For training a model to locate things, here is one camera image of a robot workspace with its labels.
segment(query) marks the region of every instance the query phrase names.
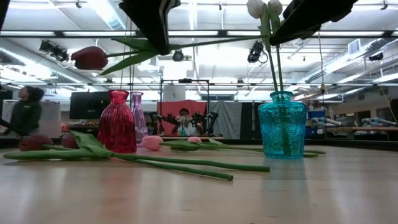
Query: red tulip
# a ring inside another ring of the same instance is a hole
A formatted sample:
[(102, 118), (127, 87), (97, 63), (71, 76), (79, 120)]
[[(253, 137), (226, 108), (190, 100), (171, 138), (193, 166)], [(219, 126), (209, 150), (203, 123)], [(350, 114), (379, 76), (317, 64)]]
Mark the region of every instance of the red tulip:
[(66, 133), (63, 135), (63, 137), (61, 139), (61, 145), (63, 147), (67, 147), (70, 149), (78, 149), (79, 148), (79, 145), (77, 144), (75, 137), (70, 133)]
[(44, 134), (31, 134), (30, 136), (24, 136), (19, 140), (19, 150), (21, 151), (33, 151), (43, 150), (43, 144), (52, 145), (53, 142), (49, 137)]
[(99, 47), (86, 47), (72, 54), (75, 66), (82, 70), (102, 70), (108, 64), (105, 52)]

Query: black hair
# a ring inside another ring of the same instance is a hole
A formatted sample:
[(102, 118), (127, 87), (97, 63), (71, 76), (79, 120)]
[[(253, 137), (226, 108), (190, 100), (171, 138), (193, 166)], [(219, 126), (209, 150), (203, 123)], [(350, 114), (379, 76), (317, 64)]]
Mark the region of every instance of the black hair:
[(32, 87), (32, 86), (25, 86), (29, 96), (29, 101), (40, 101), (44, 96), (44, 91), (40, 88)]
[(183, 111), (185, 111), (185, 112), (187, 112), (187, 114), (189, 114), (189, 110), (188, 109), (182, 108), (182, 109), (180, 109), (180, 115), (181, 115), (181, 112), (183, 112)]

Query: gray curtain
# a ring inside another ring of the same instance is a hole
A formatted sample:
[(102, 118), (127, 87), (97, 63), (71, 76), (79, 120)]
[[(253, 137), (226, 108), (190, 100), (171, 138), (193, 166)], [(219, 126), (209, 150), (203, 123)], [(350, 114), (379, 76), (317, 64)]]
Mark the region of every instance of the gray curtain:
[(210, 102), (210, 111), (218, 113), (213, 126), (214, 134), (222, 134), (225, 139), (239, 139), (241, 136), (242, 103)]

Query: workbench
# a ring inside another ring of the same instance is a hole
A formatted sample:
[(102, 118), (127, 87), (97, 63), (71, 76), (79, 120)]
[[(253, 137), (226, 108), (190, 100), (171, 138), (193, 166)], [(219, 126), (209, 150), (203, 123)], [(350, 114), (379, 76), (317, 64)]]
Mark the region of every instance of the workbench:
[(232, 174), (232, 182), (117, 159), (1, 157), (0, 223), (397, 223), (398, 153), (305, 148), (327, 154), (284, 161), (247, 151), (138, 152), (271, 167), (270, 173), (198, 167)]

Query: blue vase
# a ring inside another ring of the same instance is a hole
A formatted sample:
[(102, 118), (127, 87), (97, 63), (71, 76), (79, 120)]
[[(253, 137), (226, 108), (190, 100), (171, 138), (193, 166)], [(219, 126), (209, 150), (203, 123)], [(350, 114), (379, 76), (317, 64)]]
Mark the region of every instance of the blue vase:
[(292, 95), (289, 91), (273, 92), (273, 102), (259, 106), (262, 145), (267, 157), (303, 157), (307, 106), (291, 102)]

